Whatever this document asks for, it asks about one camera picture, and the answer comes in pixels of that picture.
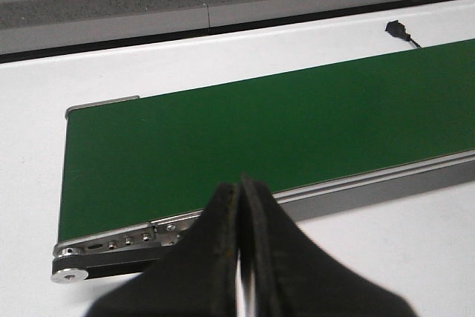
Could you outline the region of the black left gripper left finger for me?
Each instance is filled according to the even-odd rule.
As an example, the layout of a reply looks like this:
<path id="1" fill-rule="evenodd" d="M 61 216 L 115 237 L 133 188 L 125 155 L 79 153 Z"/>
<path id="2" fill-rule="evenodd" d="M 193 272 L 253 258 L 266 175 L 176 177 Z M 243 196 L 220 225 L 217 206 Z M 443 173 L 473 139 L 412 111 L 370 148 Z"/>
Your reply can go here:
<path id="1" fill-rule="evenodd" d="M 96 300 L 88 316 L 236 316 L 238 188 L 220 184 L 163 258 Z"/>

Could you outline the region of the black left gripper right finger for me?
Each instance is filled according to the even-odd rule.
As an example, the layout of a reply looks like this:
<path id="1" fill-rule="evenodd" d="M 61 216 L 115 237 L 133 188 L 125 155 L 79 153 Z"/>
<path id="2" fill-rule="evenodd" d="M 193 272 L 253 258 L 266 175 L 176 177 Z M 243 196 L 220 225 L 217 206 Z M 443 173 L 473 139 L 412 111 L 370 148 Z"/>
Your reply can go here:
<path id="1" fill-rule="evenodd" d="M 414 316 L 399 295 L 314 244 L 265 183 L 241 178 L 240 257 L 256 316 Z"/>

